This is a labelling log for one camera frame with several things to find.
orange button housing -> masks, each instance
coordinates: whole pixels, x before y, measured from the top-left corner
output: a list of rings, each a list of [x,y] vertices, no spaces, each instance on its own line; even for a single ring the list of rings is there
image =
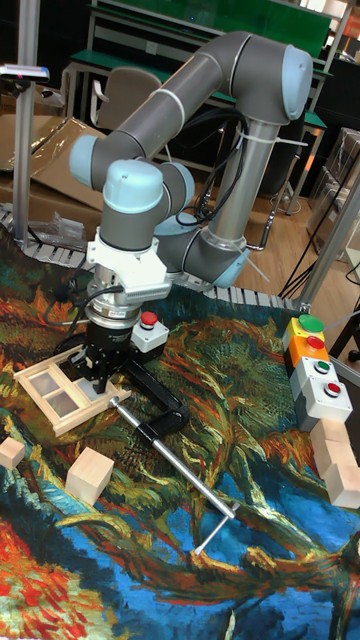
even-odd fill
[[[302,336],[293,336],[289,344],[289,355],[294,368],[303,356],[306,358],[316,358],[317,360],[330,360],[328,352],[325,349],[324,342],[319,338],[309,341],[309,336],[307,338]]]

wooden frame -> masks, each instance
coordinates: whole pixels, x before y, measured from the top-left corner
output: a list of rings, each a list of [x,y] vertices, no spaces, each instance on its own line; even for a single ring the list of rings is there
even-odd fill
[[[85,378],[72,382],[59,365],[80,350],[81,347],[74,347],[14,374],[50,420],[57,437],[107,409],[113,396],[125,400],[131,395],[131,391],[117,389],[110,381],[101,395],[96,395],[93,383]]]

emergency stop button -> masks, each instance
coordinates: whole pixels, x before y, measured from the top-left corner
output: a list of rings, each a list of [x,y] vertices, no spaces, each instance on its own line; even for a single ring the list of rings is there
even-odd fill
[[[311,349],[314,349],[315,351],[319,351],[320,349],[323,349],[325,347],[325,342],[317,336],[309,336],[308,338],[306,338],[306,342],[308,343],[309,347]]]
[[[146,331],[151,331],[157,323],[157,315],[152,311],[144,311],[140,317],[140,326]]]
[[[328,382],[328,384],[325,385],[325,393],[327,393],[330,398],[337,398],[341,393],[341,389],[335,382]]]

green button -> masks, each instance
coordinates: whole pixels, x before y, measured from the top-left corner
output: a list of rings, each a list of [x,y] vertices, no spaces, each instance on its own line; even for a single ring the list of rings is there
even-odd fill
[[[327,362],[323,362],[322,360],[319,360],[317,365],[320,369],[324,369],[325,371],[329,371],[330,369],[330,365]]]
[[[318,360],[314,364],[314,369],[318,373],[322,373],[323,375],[325,375],[330,371],[330,365],[327,362],[324,362],[323,360]]]
[[[323,331],[324,324],[319,320],[319,318],[315,318],[315,316],[310,316],[308,313],[303,313],[299,316],[300,326],[305,330],[311,333],[320,333]]]

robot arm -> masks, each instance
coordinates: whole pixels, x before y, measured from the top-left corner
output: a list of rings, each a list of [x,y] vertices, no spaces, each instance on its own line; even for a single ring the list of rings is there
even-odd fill
[[[244,264],[244,229],[279,128],[301,115],[311,78],[307,53],[229,33],[201,47],[106,139],[83,136],[75,143],[72,174],[104,195],[101,225],[87,252],[96,265],[86,308],[93,378],[99,378],[100,361],[109,375],[119,370],[142,302],[166,297],[171,274],[186,271],[224,287],[235,280]],[[189,230],[174,215],[193,196],[190,172],[151,159],[215,91],[235,98],[248,135],[245,143],[243,132],[236,134],[217,215],[207,227]]]
[[[236,109],[248,121],[249,136],[243,170],[231,195],[206,230],[189,233],[186,229],[179,238],[180,230],[165,224],[156,232],[161,240],[159,255],[172,271],[186,270],[213,284],[229,286],[244,262],[244,229],[278,130],[301,115],[311,78],[311,58],[304,51],[245,32],[225,34],[201,47],[106,139],[80,138],[73,148],[71,171],[84,184],[102,191],[112,163],[119,159],[151,160],[215,91],[235,98]],[[239,149],[228,163],[217,208],[234,182],[241,152]],[[186,205],[193,189],[189,172],[171,164],[162,165],[161,171],[161,203],[147,214],[144,226],[144,211],[139,211],[139,217],[130,224],[126,216],[120,221],[119,215],[112,215],[111,207],[105,204],[100,228],[105,242],[119,249],[144,249],[150,245],[155,226]],[[119,211],[121,199],[117,204],[112,202]],[[147,239],[140,237],[140,229],[145,233],[145,228],[149,231]],[[210,274],[209,265],[214,263],[217,268]]]

